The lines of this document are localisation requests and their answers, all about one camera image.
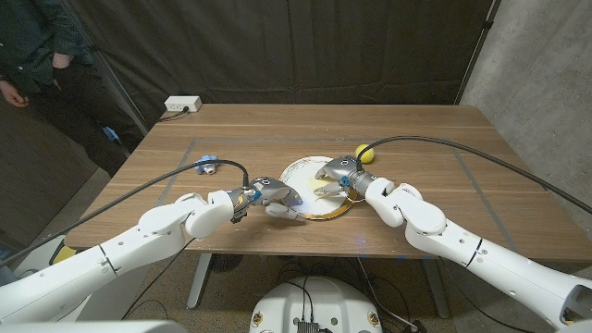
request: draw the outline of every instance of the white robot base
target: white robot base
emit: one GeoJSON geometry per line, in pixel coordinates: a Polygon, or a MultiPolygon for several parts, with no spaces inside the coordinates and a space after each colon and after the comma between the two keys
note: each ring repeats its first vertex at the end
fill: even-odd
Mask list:
{"type": "MultiPolygon", "coordinates": [[[[290,282],[302,287],[304,279],[297,277],[290,282]]],[[[303,291],[285,282],[257,303],[249,332],[308,332],[306,328],[316,325],[333,332],[382,332],[375,306],[356,288],[331,277],[308,277],[305,288],[312,299],[313,320],[311,303],[305,296],[304,323],[300,323],[303,291]]]]}

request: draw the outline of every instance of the yellow ball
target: yellow ball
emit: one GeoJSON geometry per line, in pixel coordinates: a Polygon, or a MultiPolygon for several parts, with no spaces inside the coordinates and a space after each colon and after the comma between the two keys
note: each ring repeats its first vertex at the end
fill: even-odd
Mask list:
{"type": "MultiPolygon", "coordinates": [[[[355,156],[358,157],[358,155],[362,152],[363,148],[365,148],[367,146],[368,146],[367,144],[360,144],[358,146],[358,148],[355,149],[355,156]]],[[[361,158],[362,163],[370,163],[370,162],[372,162],[373,159],[374,159],[374,148],[365,152],[361,158]]]]}

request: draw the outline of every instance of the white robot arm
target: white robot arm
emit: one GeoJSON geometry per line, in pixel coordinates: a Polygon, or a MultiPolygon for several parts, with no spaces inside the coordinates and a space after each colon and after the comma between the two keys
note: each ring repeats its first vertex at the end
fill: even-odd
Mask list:
{"type": "Polygon", "coordinates": [[[465,267],[553,327],[592,319],[592,281],[547,268],[475,235],[425,202],[413,186],[395,188],[388,179],[357,171],[352,156],[334,159],[316,174],[318,179],[325,176],[338,179],[342,191],[352,187],[364,195],[389,226],[407,221],[405,238],[413,247],[465,267]]]}
{"type": "Polygon", "coordinates": [[[263,205],[274,217],[303,219],[273,203],[282,198],[300,201],[281,181],[259,178],[246,189],[211,192],[207,201],[190,193],[153,208],[115,238],[0,287],[0,325],[60,319],[113,279],[179,252],[186,244],[183,226],[190,236],[204,238],[229,220],[239,222],[251,205],[263,205]]]}

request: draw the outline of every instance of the electrical outlet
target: electrical outlet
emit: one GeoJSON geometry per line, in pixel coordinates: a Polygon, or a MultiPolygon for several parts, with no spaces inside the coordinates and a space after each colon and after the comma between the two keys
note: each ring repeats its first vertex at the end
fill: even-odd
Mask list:
{"type": "Polygon", "coordinates": [[[166,111],[180,112],[185,106],[190,112],[197,112],[202,106],[200,96],[168,96],[165,101],[166,111]]]}

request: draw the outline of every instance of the white plate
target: white plate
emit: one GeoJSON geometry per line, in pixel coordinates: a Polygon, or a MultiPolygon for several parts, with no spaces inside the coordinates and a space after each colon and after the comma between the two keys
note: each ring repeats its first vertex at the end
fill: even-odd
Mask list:
{"type": "Polygon", "coordinates": [[[308,179],[313,179],[316,171],[331,160],[332,158],[325,156],[304,157],[288,166],[279,177],[279,180],[300,194],[302,204],[289,205],[289,207],[303,213],[306,218],[327,219],[335,217],[345,212],[352,205],[350,201],[346,201],[345,193],[317,200],[318,197],[308,187],[308,179]]]}

